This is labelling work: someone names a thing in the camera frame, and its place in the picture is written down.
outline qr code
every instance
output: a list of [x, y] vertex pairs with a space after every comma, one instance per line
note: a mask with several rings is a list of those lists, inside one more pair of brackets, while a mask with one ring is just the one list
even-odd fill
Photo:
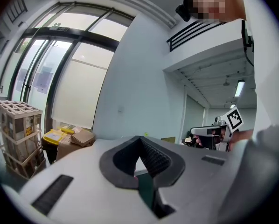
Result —
[[237, 109], [232, 113], [229, 113], [227, 117], [233, 130], [242, 124], [242, 120]]

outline metal railing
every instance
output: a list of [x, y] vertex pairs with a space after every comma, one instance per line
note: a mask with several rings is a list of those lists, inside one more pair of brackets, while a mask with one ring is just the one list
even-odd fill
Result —
[[202, 23], [199, 21], [190, 23], [187, 27], [167, 40], [167, 43], [170, 47], [170, 52], [188, 42], [190, 39], [222, 24], [223, 23]]
[[14, 0], [6, 9], [7, 16], [12, 23], [14, 23], [21, 14], [27, 11], [24, 0]]

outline person's neck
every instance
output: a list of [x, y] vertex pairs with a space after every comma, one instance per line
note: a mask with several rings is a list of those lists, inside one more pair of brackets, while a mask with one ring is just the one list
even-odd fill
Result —
[[238, 17], [243, 20], [246, 20], [244, 1], [243, 0], [235, 0], [235, 1], [236, 1], [236, 13]]

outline white shirt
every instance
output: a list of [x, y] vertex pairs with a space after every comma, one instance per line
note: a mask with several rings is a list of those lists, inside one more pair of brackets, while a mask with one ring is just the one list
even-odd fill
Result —
[[244, 0], [244, 6], [255, 47], [255, 137], [259, 130], [279, 125], [279, 24], [263, 0]]

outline wooden crate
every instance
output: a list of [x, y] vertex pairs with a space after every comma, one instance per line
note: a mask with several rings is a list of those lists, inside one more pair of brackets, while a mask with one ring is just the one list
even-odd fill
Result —
[[0, 148], [6, 165], [29, 179], [45, 161], [41, 149], [41, 114], [24, 102], [0, 100]]

